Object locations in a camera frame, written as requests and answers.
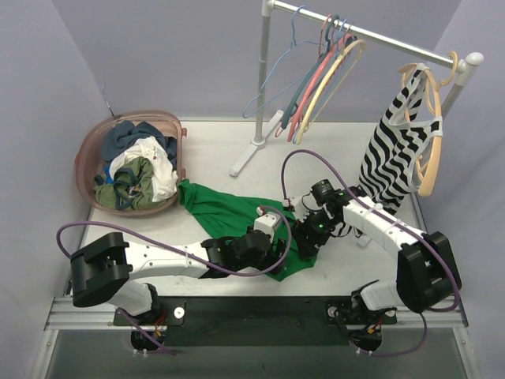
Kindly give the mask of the cream yellow hanger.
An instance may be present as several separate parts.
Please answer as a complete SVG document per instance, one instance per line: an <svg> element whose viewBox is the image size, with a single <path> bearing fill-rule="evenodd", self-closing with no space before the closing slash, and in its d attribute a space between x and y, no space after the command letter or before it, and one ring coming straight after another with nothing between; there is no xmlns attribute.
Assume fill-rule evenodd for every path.
<svg viewBox="0 0 505 379"><path fill-rule="evenodd" d="M299 133L294 136L291 143L301 143L305 133L309 131L312 124L319 117L321 111L326 107L328 101L342 85L342 82L352 71L356 63L361 59L365 49L366 42L363 39L356 38L349 46L345 47L337 59L328 66L323 74L323 80L319 88L305 108L305 117L301 122Z"/></svg>

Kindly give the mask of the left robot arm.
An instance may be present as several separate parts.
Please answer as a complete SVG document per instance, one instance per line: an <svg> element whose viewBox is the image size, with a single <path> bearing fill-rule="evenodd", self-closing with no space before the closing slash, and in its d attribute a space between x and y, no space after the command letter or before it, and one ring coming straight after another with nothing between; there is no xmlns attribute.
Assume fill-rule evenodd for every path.
<svg viewBox="0 0 505 379"><path fill-rule="evenodd" d="M88 308L108 303L149 325L157 321L161 308L149 278L220 279L247 268L276 272L285 251L284 240L276 246L269 234L253 229L241 237L210 238L168 249L127 242L122 233L111 232L71 255L73 304Z"/></svg>

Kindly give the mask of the green tank top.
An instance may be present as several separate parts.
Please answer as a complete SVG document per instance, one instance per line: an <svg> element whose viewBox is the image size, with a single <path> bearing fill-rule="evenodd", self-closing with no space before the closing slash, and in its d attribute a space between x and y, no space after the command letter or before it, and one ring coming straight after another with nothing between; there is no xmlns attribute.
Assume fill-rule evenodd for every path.
<svg viewBox="0 0 505 379"><path fill-rule="evenodd" d="M260 206L276 208L285 215L290 226L295 224L292 212L283 209L281 201L260 197L240 197L230 193L222 193L200 184L191 183L185 179L178 183L179 203L196 219L199 225L211 238L240 237L245 234L248 227L253 226L258 216ZM275 244L279 239L287 242L287 229L281 221L281 226L275 233ZM298 246L294 237L283 264L273 273L269 272L273 280L283 281L301 270L312 268L316 258L312 257L303 261L298 256Z"/></svg>

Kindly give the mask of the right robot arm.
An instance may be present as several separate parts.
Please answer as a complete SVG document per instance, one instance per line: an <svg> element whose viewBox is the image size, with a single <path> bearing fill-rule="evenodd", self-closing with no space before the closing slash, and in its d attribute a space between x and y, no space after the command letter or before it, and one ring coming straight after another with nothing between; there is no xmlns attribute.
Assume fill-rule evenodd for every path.
<svg viewBox="0 0 505 379"><path fill-rule="evenodd" d="M285 201L296 218L291 233L301 260L316 257L330 238L342 237L347 231L360 232L395 259L393 280L375 280L351 293L343 313L355 323L400 306L414 313L434 311L436 304L461 290L455 257L444 234L428 234L403 223L356 187L335 189L324 179L309 194L315 208L304 197Z"/></svg>

